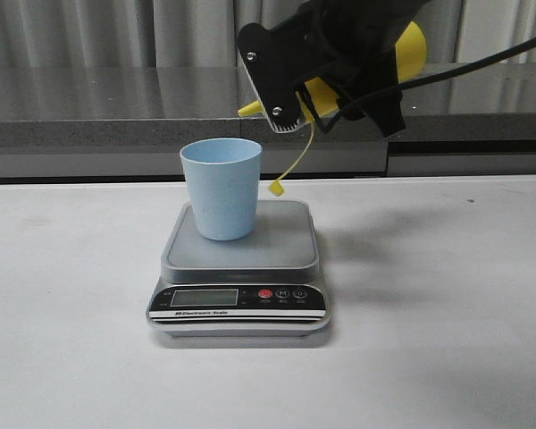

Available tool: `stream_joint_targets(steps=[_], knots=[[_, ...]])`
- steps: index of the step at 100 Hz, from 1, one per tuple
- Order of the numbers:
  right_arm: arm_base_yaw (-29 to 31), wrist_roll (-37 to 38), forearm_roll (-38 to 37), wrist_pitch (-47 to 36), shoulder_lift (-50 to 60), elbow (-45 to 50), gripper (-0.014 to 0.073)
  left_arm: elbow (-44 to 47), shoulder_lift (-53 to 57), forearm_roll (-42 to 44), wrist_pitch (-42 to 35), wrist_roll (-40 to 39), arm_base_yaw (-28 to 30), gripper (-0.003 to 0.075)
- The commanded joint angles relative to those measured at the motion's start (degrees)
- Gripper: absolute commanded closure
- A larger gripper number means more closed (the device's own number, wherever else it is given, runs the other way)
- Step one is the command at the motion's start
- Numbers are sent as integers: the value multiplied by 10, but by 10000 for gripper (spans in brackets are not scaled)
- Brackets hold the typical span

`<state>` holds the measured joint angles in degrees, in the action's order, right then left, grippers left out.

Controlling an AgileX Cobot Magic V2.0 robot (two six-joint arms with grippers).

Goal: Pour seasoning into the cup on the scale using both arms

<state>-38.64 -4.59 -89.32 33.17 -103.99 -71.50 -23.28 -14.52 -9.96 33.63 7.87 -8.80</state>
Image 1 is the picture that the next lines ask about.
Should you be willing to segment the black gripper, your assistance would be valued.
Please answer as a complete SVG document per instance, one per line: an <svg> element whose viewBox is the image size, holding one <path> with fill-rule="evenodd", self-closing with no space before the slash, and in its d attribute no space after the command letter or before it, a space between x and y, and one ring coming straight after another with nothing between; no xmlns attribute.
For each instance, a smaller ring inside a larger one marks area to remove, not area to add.
<svg viewBox="0 0 536 429"><path fill-rule="evenodd" d="M271 129L291 133L306 118L297 92L319 78L341 87L339 106L416 77L426 64L426 37L414 18L424 1L306 1L272 29L245 25L237 46ZM402 93L393 90L347 109L371 120L384 138L404 123Z"/></svg>

